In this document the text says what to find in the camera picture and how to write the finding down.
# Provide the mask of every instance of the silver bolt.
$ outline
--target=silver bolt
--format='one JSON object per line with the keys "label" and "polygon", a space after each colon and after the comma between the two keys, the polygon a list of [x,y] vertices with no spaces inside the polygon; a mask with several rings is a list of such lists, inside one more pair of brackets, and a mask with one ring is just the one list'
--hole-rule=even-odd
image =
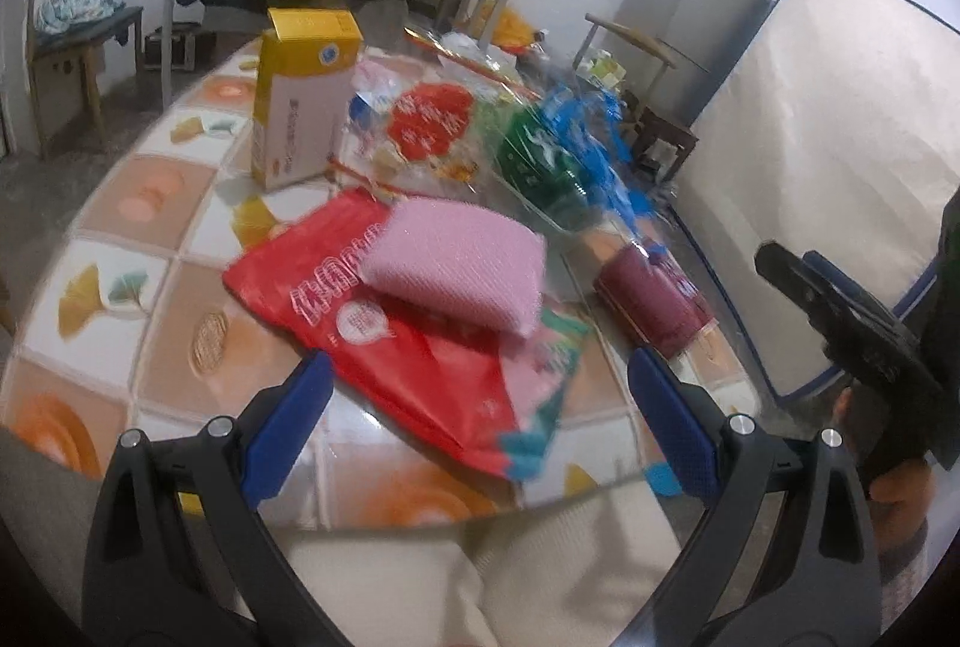
{"label": "silver bolt", "polygon": [[820,431],[820,439],[824,444],[834,447],[834,449],[840,446],[840,444],[843,444],[843,436],[840,435],[839,431],[833,430],[833,428]]}
{"label": "silver bolt", "polygon": [[728,422],[730,422],[733,433],[738,434],[738,436],[750,436],[753,431],[757,430],[757,424],[746,415],[733,415]]}
{"label": "silver bolt", "polygon": [[214,439],[223,439],[224,436],[229,435],[229,432],[233,430],[233,420],[230,417],[213,417],[213,420],[210,420],[209,425],[206,427],[206,431],[213,436]]}
{"label": "silver bolt", "polygon": [[125,430],[120,435],[120,446],[125,447],[125,449],[132,449],[134,446],[140,444],[141,441],[143,441],[143,434],[136,428]]}

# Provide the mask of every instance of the gray refrigerator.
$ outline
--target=gray refrigerator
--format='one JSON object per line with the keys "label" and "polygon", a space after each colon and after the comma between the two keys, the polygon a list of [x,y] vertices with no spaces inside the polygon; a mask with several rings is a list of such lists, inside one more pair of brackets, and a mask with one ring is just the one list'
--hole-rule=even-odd
{"label": "gray refrigerator", "polygon": [[[658,84],[651,106],[692,125],[750,44],[773,0],[623,0],[616,22],[670,46],[679,64]],[[659,61],[613,35],[602,42],[642,93]]]}

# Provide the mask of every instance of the person's hand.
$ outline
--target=person's hand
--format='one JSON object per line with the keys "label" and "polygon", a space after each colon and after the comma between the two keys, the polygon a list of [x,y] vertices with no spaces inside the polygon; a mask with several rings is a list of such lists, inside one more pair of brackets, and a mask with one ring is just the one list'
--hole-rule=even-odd
{"label": "person's hand", "polygon": [[[847,388],[833,406],[833,421],[842,428],[851,409]],[[936,493],[933,471],[923,458],[907,460],[870,484],[870,521],[880,554],[906,544],[920,530]]]}

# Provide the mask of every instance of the round dining table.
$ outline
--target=round dining table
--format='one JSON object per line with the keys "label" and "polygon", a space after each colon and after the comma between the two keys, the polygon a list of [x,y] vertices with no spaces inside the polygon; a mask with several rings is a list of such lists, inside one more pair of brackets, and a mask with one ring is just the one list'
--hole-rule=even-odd
{"label": "round dining table", "polygon": [[[152,440],[193,435],[210,417],[238,415],[301,358],[221,279],[245,251],[339,191],[336,179],[318,177],[268,193],[251,177],[257,52],[253,42],[201,79],[117,162],[22,318],[0,391],[2,422],[90,479],[102,478],[126,428]],[[514,483],[458,465],[338,383],[282,492],[261,505],[266,523],[414,528],[539,507],[632,477],[653,483],[664,458],[627,390],[630,345],[592,294],[596,271],[622,244],[599,227],[548,256],[546,291],[592,332],[538,477]],[[728,414],[757,411],[716,324],[671,366]]]}

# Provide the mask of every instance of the yellow and white box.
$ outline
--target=yellow and white box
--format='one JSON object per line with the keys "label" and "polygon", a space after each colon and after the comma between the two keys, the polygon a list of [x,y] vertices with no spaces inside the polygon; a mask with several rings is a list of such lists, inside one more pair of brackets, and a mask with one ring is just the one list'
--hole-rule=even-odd
{"label": "yellow and white box", "polygon": [[253,177],[268,190],[323,173],[347,119],[363,35],[349,11],[271,8],[253,102]]}

